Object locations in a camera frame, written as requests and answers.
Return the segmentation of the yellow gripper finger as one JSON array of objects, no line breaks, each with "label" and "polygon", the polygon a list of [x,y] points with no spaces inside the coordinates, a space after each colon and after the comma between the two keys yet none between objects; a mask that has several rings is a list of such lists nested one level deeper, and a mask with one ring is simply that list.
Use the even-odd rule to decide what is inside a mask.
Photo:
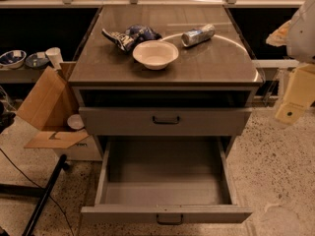
[{"label": "yellow gripper finger", "polygon": [[306,111],[303,105],[281,102],[276,108],[275,119],[286,125],[293,125]]}]

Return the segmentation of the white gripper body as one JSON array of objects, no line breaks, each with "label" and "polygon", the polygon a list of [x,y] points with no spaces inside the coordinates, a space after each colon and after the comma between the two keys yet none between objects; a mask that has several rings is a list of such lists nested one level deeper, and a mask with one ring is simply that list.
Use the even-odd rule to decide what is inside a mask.
[{"label": "white gripper body", "polygon": [[290,74],[283,102],[306,110],[315,101],[315,65],[301,64]]}]

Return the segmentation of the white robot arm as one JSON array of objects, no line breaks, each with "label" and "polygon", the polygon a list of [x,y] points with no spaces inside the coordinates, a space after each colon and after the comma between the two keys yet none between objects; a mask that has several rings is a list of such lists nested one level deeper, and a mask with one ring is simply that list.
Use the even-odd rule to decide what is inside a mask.
[{"label": "white robot arm", "polygon": [[315,0],[306,0],[291,18],[286,51],[299,65],[289,74],[275,119],[292,125],[315,101]]}]

